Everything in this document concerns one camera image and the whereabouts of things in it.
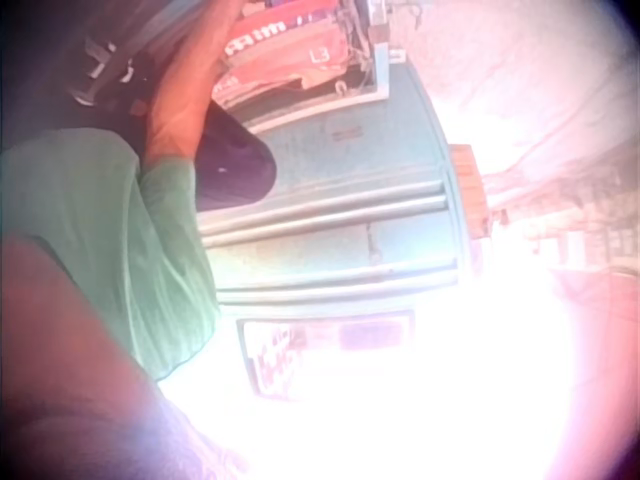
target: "horizontal groove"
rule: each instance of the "horizontal groove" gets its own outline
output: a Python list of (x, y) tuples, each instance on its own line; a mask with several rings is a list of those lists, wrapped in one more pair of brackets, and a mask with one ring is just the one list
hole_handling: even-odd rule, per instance
[(260, 227), (273, 223), (308, 218), (323, 213), (334, 213), (367, 205), (378, 205), (392, 201), (408, 200), (432, 196), (444, 191), (442, 180), (412, 183), (396, 187), (351, 193), (322, 200), (308, 201), (292, 206), (267, 210), (266, 212), (244, 215), (229, 220), (217, 220), (215, 225), (200, 228), (203, 237), (219, 235), (221, 233)]
[(289, 275), (280, 278), (267, 278), (257, 282), (245, 282), (237, 286), (220, 286), (219, 294), (263, 292), (312, 287), (336, 286), (345, 283), (360, 284), (382, 282), (384, 280), (418, 276), (441, 270), (453, 270), (457, 267), (455, 257), (431, 261), (412, 261), (387, 263), (384, 265), (351, 268), (337, 271), (315, 272), (309, 275)]
[(359, 223), (410, 217), (422, 213), (444, 210), (446, 208), (446, 197), (444, 195), (438, 195), (429, 198), (418, 198), (386, 205), (317, 215), (219, 235), (205, 236), (203, 238), (203, 244), (205, 248), (218, 248), (271, 238), (301, 235)]
[(380, 298), (384, 296), (417, 293), (433, 288), (455, 285), (457, 270), (447, 270), (429, 275), (402, 278), (384, 282), (346, 285), (299, 290), (275, 290), (269, 292), (219, 292), (218, 302), (228, 306), (261, 306), (282, 304), (304, 304), (327, 301)]

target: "person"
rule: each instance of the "person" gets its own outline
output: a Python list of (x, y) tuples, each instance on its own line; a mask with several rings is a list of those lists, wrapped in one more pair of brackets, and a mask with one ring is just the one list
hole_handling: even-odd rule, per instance
[(218, 318), (194, 158), (244, 0), (209, 0), (150, 105), (113, 132), (48, 131), (2, 158), (2, 478), (236, 478), (156, 381)]

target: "green shirt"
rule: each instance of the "green shirt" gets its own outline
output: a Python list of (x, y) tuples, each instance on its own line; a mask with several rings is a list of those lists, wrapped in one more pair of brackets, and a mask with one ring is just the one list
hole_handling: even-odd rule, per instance
[(113, 133), (52, 131), (2, 155), (1, 185), (3, 235), (38, 239), (153, 378), (207, 343), (219, 313), (191, 161), (141, 172)]

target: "red object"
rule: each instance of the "red object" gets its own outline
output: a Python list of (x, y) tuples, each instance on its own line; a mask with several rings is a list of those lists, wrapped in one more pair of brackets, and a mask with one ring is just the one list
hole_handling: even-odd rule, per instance
[(299, 0), (251, 15), (231, 32), (231, 65), (213, 99), (229, 106), (295, 79), (310, 88), (345, 73), (347, 36), (335, 19), (337, 0)]

